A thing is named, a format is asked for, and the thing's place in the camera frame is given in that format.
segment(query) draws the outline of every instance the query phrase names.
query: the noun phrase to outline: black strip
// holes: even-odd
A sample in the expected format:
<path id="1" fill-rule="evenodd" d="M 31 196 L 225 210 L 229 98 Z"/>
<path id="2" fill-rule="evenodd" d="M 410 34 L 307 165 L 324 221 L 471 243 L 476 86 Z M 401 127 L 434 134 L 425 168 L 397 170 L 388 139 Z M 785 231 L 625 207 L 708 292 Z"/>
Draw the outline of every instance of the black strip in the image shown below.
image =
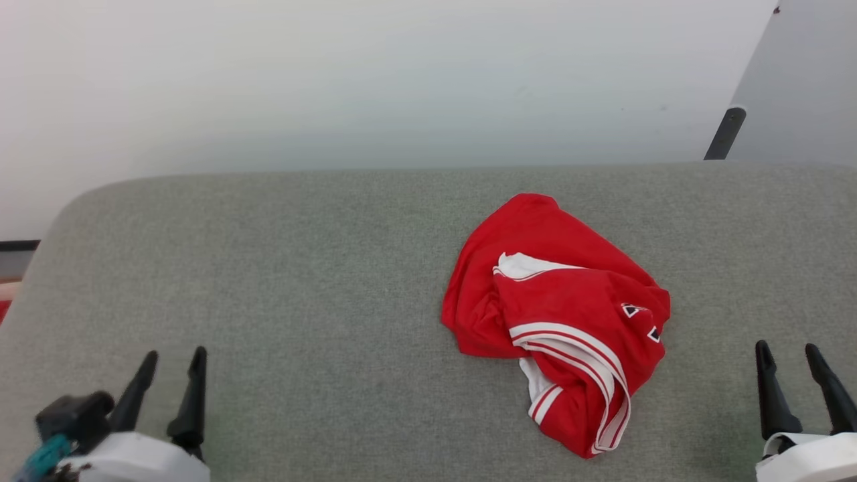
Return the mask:
<path id="1" fill-rule="evenodd" d="M 30 241 L 0 241 L 0 251 L 36 251 L 41 240 Z"/>
<path id="2" fill-rule="evenodd" d="M 705 160 L 726 159 L 746 117 L 746 111 L 740 107 L 733 107 L 726 111 L 723 120 L 720 121 L 720 127 L 714 134 L 714 139 L 708 147 L 708 152 L 705 153 Z"/>

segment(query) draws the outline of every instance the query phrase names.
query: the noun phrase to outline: white wall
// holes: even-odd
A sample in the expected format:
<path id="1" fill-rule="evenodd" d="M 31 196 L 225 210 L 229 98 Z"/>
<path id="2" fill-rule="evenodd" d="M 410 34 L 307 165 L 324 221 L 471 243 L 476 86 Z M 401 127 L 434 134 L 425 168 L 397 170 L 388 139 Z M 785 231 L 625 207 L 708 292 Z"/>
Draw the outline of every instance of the white wall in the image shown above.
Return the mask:
<path id="1" fill-rule="evenodd" d="M 775 0 L 0 0 L 0 239 L 185 172 L 699 160 Z"/>
<path id="2" fill-rule="evenodd" d="M 857 1 L 782 0 L 735 93 L 731 160 L 857 166 Z"/>

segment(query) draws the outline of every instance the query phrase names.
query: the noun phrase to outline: robotic arm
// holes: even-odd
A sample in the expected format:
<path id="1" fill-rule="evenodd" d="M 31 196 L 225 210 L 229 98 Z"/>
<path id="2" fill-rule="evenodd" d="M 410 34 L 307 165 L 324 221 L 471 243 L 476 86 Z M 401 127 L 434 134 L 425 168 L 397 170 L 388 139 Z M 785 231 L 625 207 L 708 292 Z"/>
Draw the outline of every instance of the robotic arm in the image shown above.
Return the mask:
<path id="1" fill-rule="evenodd" d="M 36 416 L 42 447 L 13 482 L 209 482 L 202 458 L 207 353 L 196 349 L 171 442 L 135 431 L 158 354 L 150 352 L 115 405 L 110 394 L 60 397 Z"/>
<path id="2" fill-rule="evenodd" d="M 830 435 L 804 434 L 800 420 L 788 410 L 776 380 L 776 364 L 768 344 L 756 344 L 758 404 L 765 440 L 756 464 L 758 482 L 857 481 L 857 407 L 818 347 L 806 345 L 812 379 L 821 387 L 830 414 Z"/>

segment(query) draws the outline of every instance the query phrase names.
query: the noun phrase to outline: red and white clothing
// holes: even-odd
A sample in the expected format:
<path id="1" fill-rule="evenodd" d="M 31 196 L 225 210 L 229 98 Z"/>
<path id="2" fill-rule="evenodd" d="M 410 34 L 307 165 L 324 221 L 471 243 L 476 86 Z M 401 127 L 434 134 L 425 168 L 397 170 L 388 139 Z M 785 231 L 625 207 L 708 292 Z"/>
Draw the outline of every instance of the red and white clothing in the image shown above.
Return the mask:
<path id="1" fill-rule="evenodd" d="M 619 444 L 668 318 L 668 293 L 642 268 L 535 194 L 470 235 L 442 314 L 461 352 L 520 358 L 530 417 L 584 458 Z"/>

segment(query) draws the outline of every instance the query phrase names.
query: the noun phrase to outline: white backdrop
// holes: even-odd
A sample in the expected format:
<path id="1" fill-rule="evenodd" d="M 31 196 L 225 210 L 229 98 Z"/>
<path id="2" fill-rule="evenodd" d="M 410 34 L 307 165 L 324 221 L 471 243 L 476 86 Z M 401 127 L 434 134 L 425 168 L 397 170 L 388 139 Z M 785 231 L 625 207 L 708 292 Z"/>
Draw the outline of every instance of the white backdrop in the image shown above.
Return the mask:
<path id="1" fill-rule="evenodd" d="M 700 160 L 776 0 L 0 0 L 0 240 L 188 172 Z"/>

